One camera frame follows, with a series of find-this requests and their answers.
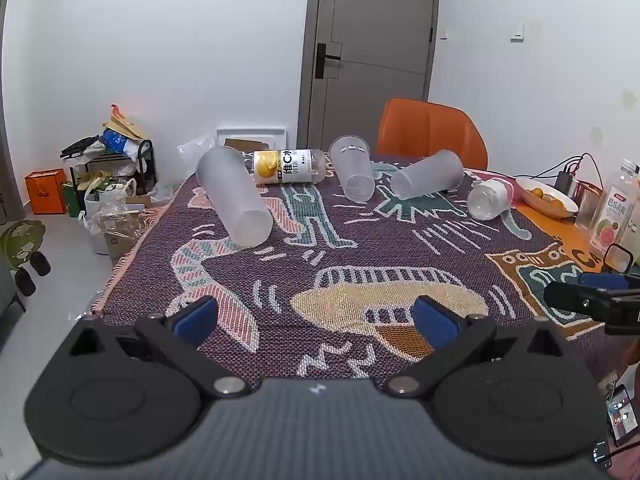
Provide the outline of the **smartphone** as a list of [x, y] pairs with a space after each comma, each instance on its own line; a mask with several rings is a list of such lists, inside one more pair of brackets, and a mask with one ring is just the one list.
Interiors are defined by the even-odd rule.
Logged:
[[638, 434], [637, 415], [624, 385], [616, 386], [606, 398], [606, 414], [608, 430], [616, 446], [626, 444]]

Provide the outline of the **patterned woven tablecloth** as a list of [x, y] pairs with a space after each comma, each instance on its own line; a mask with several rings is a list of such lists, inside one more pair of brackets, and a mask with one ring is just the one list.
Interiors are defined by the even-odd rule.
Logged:
[[416, 298], [502, 325], [555, 322], [592, 374], [622, 359], [622, 343], [584, 316], [549, 308], [544, 286], [571, 283], [600, 261], [584, 232], [518, 205], [480, 222], [466, 186], [401, 200], [394, 158], [373, 165], [376, 190], [348, 200], [336, 178], [268, 186], [268, 240], [236, 246], [195, 178], [186, 179], [120, 260], [94, 312], [129, 325], [209, 295], [216, 330], [201, 349], [249, 382], [264, 377], [384, 379], [434, 349], [414, 327]]

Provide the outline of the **cardboard box with plastic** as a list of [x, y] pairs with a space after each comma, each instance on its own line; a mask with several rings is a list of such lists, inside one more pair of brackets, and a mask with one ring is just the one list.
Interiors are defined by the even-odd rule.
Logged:
[[89, 234], [93, 252], [117, 262], [146, 229], [154, 203], [149, 196], [104, 193], [85, 199], [78, 221]]

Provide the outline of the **orange chair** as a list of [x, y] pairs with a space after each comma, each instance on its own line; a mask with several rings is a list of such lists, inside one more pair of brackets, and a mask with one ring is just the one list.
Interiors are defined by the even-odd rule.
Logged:
[[472, 119], [462, 110], [401, 98], [385, 104], [378, 125], [378, 153], [426, 157], [441, 150], [456, 153], [465, 168], [488, 168], [485, 142]]

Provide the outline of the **green camouflage stool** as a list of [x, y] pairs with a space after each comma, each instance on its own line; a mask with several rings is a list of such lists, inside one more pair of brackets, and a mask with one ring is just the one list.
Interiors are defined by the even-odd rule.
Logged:
[[51, 272], [49, 260], [41, 251], [46, 226], [39, 220], [21, 220], [1, 234], [1, 252], [9, 266], [17, 290], [25, 297], [36, 292], [30, 266], [42, 278]]

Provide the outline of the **frosted cup with markings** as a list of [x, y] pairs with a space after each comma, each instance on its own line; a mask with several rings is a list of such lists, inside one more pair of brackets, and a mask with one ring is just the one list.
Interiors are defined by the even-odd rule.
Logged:
[[360, 136], [341, 136], [330, 146], [330, 159], [346, 198], [356, 203], [370, 200], [375, 182], [367, 142]]

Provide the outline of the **pink label drink bottle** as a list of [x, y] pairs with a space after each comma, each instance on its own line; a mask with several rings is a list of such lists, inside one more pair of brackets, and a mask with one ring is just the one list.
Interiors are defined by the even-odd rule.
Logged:
[[626, 229], [639, 194], [639, 166], [624, 159], [606, 180], [596, 212], [590, 223], [590, 250], [603, 257]]

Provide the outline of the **grey door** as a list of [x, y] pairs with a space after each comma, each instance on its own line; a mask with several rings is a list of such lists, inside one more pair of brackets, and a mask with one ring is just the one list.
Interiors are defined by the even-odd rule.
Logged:
[[[438, 0], [307, 0], [296, 144], [326, 150], [354, 134], [375, 146], [385, 104], [424, 101], [435, 56]], [[326, 61], [314, 79], [318, 42]]]

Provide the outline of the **white bowl of oranges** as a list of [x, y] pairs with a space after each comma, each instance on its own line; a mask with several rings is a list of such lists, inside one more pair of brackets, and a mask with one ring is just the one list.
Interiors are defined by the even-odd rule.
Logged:
[[578, 213], [574, 200], [550, 185], [531, 178], [516, 178], [515, 182], [524, 202], [546, 217], [568, 219]]

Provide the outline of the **tall frosted plastic cup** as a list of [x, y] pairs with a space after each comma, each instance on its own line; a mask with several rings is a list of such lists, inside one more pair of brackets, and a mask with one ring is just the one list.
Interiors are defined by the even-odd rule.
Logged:
[[228, 146], [212, 148], [201, 157], [195, 174], [234, 244], [265, 243], [273, 218], [240, 152]]

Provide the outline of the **orange label drink bottle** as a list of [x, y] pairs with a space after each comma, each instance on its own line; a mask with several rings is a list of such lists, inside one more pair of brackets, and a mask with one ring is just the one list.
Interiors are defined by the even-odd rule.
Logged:
[[263, 185], [318, 183], [326, 177], [326, 154], [320, 150], [257, 151], [247, 163]]

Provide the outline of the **black power adapter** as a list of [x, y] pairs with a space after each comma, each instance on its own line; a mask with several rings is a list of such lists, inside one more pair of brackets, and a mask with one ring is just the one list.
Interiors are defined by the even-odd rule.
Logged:
[[556, 176], [553, 187], [568, 197], [573, 197], [576, 191], [577, 180], [574, 174], [568, 171], [560, 171]]

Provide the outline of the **clear glass tumbler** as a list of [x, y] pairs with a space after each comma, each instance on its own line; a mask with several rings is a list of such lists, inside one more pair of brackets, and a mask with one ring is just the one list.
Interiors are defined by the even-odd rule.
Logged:
[[592, 218], [600, 202], [600, 193], [591, 188], [585, 188], [580, 196], [575, 226], [578, 229], [589, 230]]

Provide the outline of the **black shelf rack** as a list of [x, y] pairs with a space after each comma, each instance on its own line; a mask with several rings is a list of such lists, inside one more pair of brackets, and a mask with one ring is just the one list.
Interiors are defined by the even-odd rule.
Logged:
[[85, 191], [81, 189], [81, 179], [90, 177], [98, 171], [103, 171], [116, 179], [134, 178], [136, 187], [134, 192], [145, 194], [150, 192], [157, 184], [154, 145], [151, 140], [134, 141], [134, 150], [131, 155], [125, 152], [113, 152], [107, 148], [98, 136], [92, 138], [93, 144], [77, 141], [74, 151], [70, 156], [61, 156], [78, 200], [84, 197]]

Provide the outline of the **frosted cup lying sideways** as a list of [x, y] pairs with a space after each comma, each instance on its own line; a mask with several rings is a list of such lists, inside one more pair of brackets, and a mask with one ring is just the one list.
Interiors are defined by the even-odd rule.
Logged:
[[390, 189], [401, 200], [442, 191], [454, 190], [464, 177], [462, 161], [449, 150], [396, 171], [390, 178]]

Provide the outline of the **orange gift bag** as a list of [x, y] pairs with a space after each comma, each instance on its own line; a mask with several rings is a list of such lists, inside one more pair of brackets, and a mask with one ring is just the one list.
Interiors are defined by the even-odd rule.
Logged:
[[34, 214], [65, 214], [62, 168], [33, 171], [25, 177], [26, 190]]

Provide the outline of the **white wall switch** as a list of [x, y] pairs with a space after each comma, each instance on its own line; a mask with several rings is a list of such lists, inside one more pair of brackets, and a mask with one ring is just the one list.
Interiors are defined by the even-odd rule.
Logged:
[[516, 42], [517, 44], [520, 44], [524, 40], [525, 40], [525, 24], [524, 23], [520, 23], [520, 24], [516, 25], [516, 27], [514, 29], [514, 33], [510, 37], [510, 41], [511, 42]]

